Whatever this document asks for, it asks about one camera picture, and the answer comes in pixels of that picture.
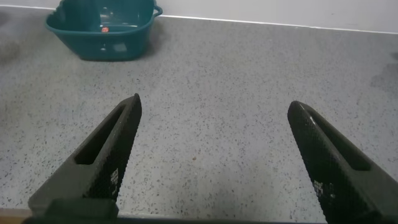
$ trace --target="plastic basin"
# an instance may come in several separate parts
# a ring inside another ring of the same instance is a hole
[[[45,26],[83,60],[131,60],[162,13],[154,0],[63,0]]]

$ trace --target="white wall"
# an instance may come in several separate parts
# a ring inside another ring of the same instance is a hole
[[[59,0],[0,0],[56,7]],[[157,0],[164,15],[398,33],[398,0]]]

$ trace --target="granite countertop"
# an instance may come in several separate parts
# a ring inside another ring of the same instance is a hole
[[[0,7],[1,208],[27,208],[134,93],[121,215],[324,222],[293,100],[398,180],[398,35],[159,17],[139,60],[86,62],[45,30],[48,13]]]

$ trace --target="black plastic part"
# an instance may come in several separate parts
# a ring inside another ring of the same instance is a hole
[[[55,199],[45,212],[46,217],[115,219],[119,209],[112,199]]]
[[[82,219],[70,217],[31,217],[23,224],[288,224],[280,222],[250,222],[237,220],[175,220],[149,218]]]
[[[141,119],[138,94],[123,100],[29,199],[43,215],[55,199],[116,201]]]
[[[329,223],[398,223],[398,183],[311,107],[287,114]]]

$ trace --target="speckled gray countertop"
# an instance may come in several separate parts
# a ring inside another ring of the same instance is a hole
[[[27,208],[134,93],[143,115],[122,215],[324,222],[293,100],[398,180],[398,35],[160,17],[141,59],[85,62],[44,29],[47,13],[0,8],[2,208]]]

